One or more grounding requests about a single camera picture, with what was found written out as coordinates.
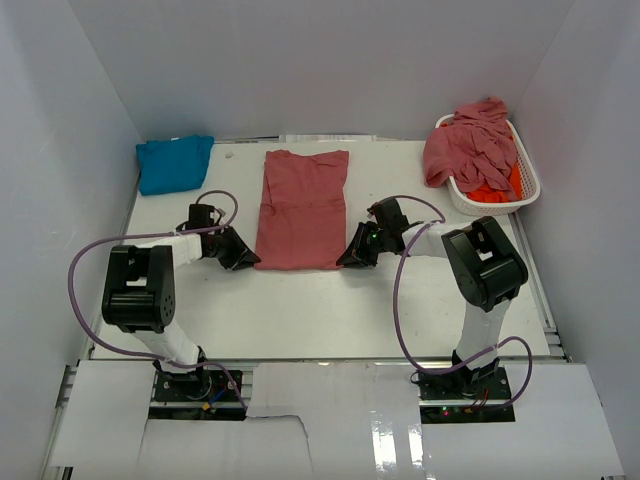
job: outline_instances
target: white laundry basket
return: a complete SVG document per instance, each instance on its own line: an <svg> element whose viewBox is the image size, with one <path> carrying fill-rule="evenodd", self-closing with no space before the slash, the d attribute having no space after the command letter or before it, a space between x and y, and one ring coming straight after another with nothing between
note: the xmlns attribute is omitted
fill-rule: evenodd
<svg viewBox="0 0 640 480"><path fill-rule="evenodd" d="M443 122L453 119L453 115L445 115L436 123L439 128ZM447 179L447 187L453 205L466 215L506 215L513 213L524 205L533 203L540 196L540 182L536 176L536 172L531 165L529 155L527 155L518 132L516 132L513 124L507 120L507 124L513 133L513 140L518 151L518 165L520 166L520 177L522 179L522 200L509 203L480 203L471 200L464 193L458 190L453 177Z"/></svg>

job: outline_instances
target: white table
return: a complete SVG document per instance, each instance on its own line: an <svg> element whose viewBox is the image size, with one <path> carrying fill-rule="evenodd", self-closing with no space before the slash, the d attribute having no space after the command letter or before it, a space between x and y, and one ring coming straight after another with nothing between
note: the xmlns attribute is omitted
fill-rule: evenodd
<svg viewBox="0 0 640 480"><path fill-rule="evenodd" d="M315 142L220 144L212 149L202 190L154 197L138 196L129 233L167 231L186 220L188 206L205 190L225 189L239 200L234 226L254 249L262 194L265 153L288 149L301 155L348 150L347 243L366 209L394 194L428 200L451 223L473 218L454 209L445 187L427 188L422 174L424 142ZM410 221L430 220L425 206L401 200ZM227 212L223 196L207 197ZM500 225L516 245L507 216ZM399 257L380 256L375 269L354 271L271 272L247 269L228 272L215 259L204 259L176 271L176 319L209 358L354 359L400 358L391 315L393 279ZM455 348L465 301L447 260L413 257L405 264L400 290L402 328L416 357L448 357ZM549 355L542 316L529 285L520 290L502 327L502 337L519 335L534 355ZM103 325L100 337L122 348L142 350L142 343L116 327ZM503 355L523 355L509 344ZM119 357L98 347L94 358Z"/></svg>

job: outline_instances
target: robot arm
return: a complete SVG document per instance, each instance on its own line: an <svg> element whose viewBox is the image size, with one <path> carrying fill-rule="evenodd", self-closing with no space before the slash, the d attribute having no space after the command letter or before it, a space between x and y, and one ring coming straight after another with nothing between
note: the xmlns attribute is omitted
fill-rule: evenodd
<svg viewBox="0 0 640 480"><path fill-rule="evenodd" d="M216 227L221 216L212 205L192 204L183 226L187 231ZM217 258L230 270L260 262L233 227L114 247L102 298L105 322L133 334L152 353L185 365L198 363L204 352L188 339L174 318L174 270L204 257ZM173 370L170 365L165 368Z"/></svg>
<svg viewBox="0 0 640 480"><path fill-rule="evenodd" d="M346 268L375 266L380 253L401 254L424 224L409 224L395 199L369 208L376 222L360 223L347 251L336 262ZM471 225L434 224L413 244L411 256L446 258L460 293L467 301L462 335L452 354L458 364L498 343L504 316L528 279L527 268L500 225L484 217ZM455 372L464 389L493 375L498 368L495 350Z"/></svg>

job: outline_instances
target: black motor joint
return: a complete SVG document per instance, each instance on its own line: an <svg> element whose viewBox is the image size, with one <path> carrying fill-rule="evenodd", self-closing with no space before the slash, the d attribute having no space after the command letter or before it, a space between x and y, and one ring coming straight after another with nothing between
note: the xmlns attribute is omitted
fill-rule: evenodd
<svg viewBox="0 0 640 480"><path fill-rule="evenodd" d="M213 205L193 203L189 205L189 219L178 230L213 228L220 225L222 213ZM201 233L202 256L217 258L226 270L242 270L260 263L258 257L233 227Z"/></svg>

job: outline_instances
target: cable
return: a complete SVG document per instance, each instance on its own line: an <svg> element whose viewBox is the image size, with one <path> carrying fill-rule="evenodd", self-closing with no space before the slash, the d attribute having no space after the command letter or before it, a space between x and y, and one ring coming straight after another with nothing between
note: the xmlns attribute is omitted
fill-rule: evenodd
<svg viewBox="0 0 640 480"><path fill-rule="evenodd" d="M114 345L111 345L111 344L105 342L104 340L102 340L98 335L96 335L93 332L93 330L91 330L91 327L89 326L87 321L84 319L84 316L82 315L82 312L80 311L80 306L78 305L78 299L76 298L76 292L75 292L74 277L75 277L75 272L76 272L76 267L78 265L78 262L80 261L80 259L89 250L92 250L95 247L98 247L100 245L104 245L105 243L120 242L120 241L124 241L124 240L140 240L140 239L145 239L145 238L165 238L165 237L173 237L173 236L176 236L176 235L186 235L186 234L190 234L190 233L209 233L209 232L213 232L213 231L216 231L216 230L222 230L223 228L227 227L231 222L233 222L234 218L236 218L236 215L238 214L238 200L236 200L236 197L234 197L231 193L229 193L227 191L224 191L224 190L211 190L211 191L205 192L205 193L203 193L202 195L200 195L198 197L198 200L202 199L206 195L211 195L211 194L214 194L214 193L220 193L222 195L226 195L227 197L229 197L233 201L233 213L231 214L231 217L229 218L229 220L226 223L223 223L223 224L218 225L216 227L196 228L196 229L193 229L193 230L183 230L182 232L171 231L171 232L166 232L166 233L140 233L140 234L135 234L135 235L116 235L116 236L113 236L113 237L106 237L106 238L102 238L100 240L96 240L95 242L92 242L89 245L87 245L86 247L84 247L83 249L81 249L76 254L76 256L73 257L73 260L71 260L71 264L69 265L69 272L67 274L67 290L68 290L68 293L69 293L69 301L71 302L71 309L73 310L73 313L76 316L76 319L78 320L78 323L80 324L80 327L89 336L89 338L91 340L93 340L97 345L100 345L102 348L106 348L107 350L110 350L112 352L118 353L120 355L127 355L127 356L130 356L130 357L142 357L142 358L150 358L150 359L153 359L153 360L160 360L162 362L168 363L169 365L173 365L174 367L183 368L183 369L186 369L186 370L193 370L193 369L200 368L200 367L210 367L210 366L211 367L216 367L216 368L218 368L219 370L221 370L225 374L227 379L229 379L229 381L231 382L231 385L233 386L233 390L235 391L236 396L238 397L238 401L242 405L242 408L244 408L244 410L246 411L247 410L247 404L242 399L242 396L240 395L240 390L238 390L238 386L236 385L235 380L231 376L231 373L229 373L229 370L227 370L220 363L214 362L214 361L211 361L211 360L205 360L203 362L194 363L193 365L186 365L186 364L183 364L183 363L176 362L174 360L166 359L162 355L156 355L155 353L134 352L132 350L125 350L123 348L118 348L118 347L116 347Z"/></svg>
<svg viewBox="0 0 640 480"><path fill-rule="evenodd" d="M433 210L434 212L436 212L439 216L440 216L440 222L438 223L445 223L446 219L444 218L443 213L438 209L438 207L436 207L435 205L433 205L432 203L427 202L426 200L423 200L419 197L414 197L412 195L391 195L390 197L384 198L382 200L380 200L380 202L384 202L385 200L391 200L392 198L404 198L407 200L413 200L414 202L418 202L418 203L422 203L423 205L426 205L427 207L429 207L431 210Z"/></svg>
<svg viewBox="0 0 640 480"><path fill-rule="evenodd" d="M442 215L440 210L435 208L433 205L431 205L427 201L418 199L416 197L410 197L408 195L395 195L395 196L389 197L389 198L408 198L408 199L411 199L411 200L419 201L420 203L423 203L423 204L428 205L429 207L431 207L438 215L440 215L442 221L444 222L444 215ZM393 321L394 321L394 325L395 325L395 329L396 329L396 336L398 337L398 342L400 343L400 348L402 349L402 353L404 353L404 356L407 358L409 363L411 365L413 365L419 372L426 373L428 375L446 375L448 373L452 373L452 372L455 372L457 370L460 370L462 367L466 366L467 364L473 362L474 360L482 357L483 355L486 355L487 353L489 353L489 352L491 352L493 350L497 350L498 348L503 347L504 345L506 345L509 342L520 342L524 346L524 348L527 350L527 359L529 361L529 365L528 365L528 368L527 368L527 375L525 377L524 383L522 384L522 387L520 388L518 393L516 393L510 400L508 400L505 403L502 403L500 405L497 405L495 408L504 408L504 407L508 407L510 405L513 405L515 403L515 401L518 400L522 396L522 394L526 390L527 386L529 385L529 381L531 380L531 373L533 371L533 353L531 352L531 347L529 347L529 344L523 338L515 336L515 335L507 337L504 340L502 340L500 343L498 343L498 345L487 347L487 348L485 348L483 350L480 350L475 355L472 355L469 358L467 358L466 360L464 360L464 361L462 361L462 362L460 362L460 363L458 363L458 364L456 364L456 365L454 365L452 367L449 367L449 368L424 368L424 367L422 367L411 356L411 353L409 352L409 349L407 348L407 345L404 342L404 338L402 337L402 330L400 328L400 313L399 313L399 308L398 308L398 296L399 296L399 291L400 291L400 279L402 278L402 269L404 268L404 263L406 262L407 257L409 256L409 251L411 250L411 247L413 247L413 245L416 243L418 238L420 238L420 235L422 235L424 232L426 232L429 228L431 228L436 223L440 223L440 222L438 222L437 220L429 222L429 223L425 224L420 230L418 230L418 232L409 241L409 243L407 244L406 248L402 252L402 256L400 257L400 262L398 263L398 269L396 271L396 278L395 278L395 281L393 283Z"/></svg>

